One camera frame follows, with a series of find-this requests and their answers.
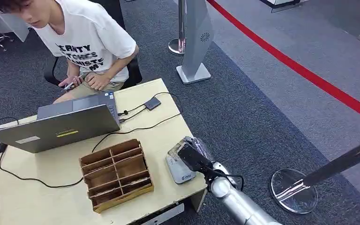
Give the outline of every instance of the laptop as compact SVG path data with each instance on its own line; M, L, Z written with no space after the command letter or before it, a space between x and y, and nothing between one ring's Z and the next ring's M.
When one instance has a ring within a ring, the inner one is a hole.
M0 142L37 153L119 130L112 91L38 109L37 120L0 129Z

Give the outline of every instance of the yellow sticker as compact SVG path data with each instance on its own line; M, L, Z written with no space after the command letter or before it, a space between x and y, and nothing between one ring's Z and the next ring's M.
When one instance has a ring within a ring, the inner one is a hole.
M78 133L78 131L71 131L71 132L68 132L68 133L65 133L65 134L61 134L61 135L57 135L57 137L62 137L62 136L67 136L67 135L72 135L72 134L76 134Z

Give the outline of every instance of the metal robot arm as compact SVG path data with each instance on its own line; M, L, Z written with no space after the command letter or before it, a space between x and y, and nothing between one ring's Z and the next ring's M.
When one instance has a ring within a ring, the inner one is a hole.
M178 155L192 171L205 175L210 191L227 209L229 215L239 225L281 225L251 198L237 190L237 183L229 172L218 162L208 160L205 152L196 150L195 145L185 144Z

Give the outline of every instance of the cardboard compartment box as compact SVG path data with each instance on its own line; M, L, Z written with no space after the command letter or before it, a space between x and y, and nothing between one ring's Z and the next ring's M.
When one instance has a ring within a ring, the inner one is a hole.
M97 213L154 190L137 139L91 153L80 158L79 163Z

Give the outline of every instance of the red line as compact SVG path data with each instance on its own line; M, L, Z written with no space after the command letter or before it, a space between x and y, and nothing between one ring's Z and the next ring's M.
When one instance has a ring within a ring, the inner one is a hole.
M278 49L270 45L264 39L259 37L240 21L238 21L233 15L227 12L223 7L221 7L215 0L207 0L221 15L223 15L228 21L230 21L234 26L236 26L240 31L242 31L246 36L252 39L256 44L261 48L268 51L271 55L277 58L279 61L287 65L289 68L294 70L296 73L300 74L302 77L309 80L311 83L315 84L317 87L327 92L328 94L335 97L340 102L344 103L346 106L352 108L360 114L360 101L354 99L344 91L335 87L333 84L322 79L318 75L314 74L298 62L292 60L287 55L280 52Z

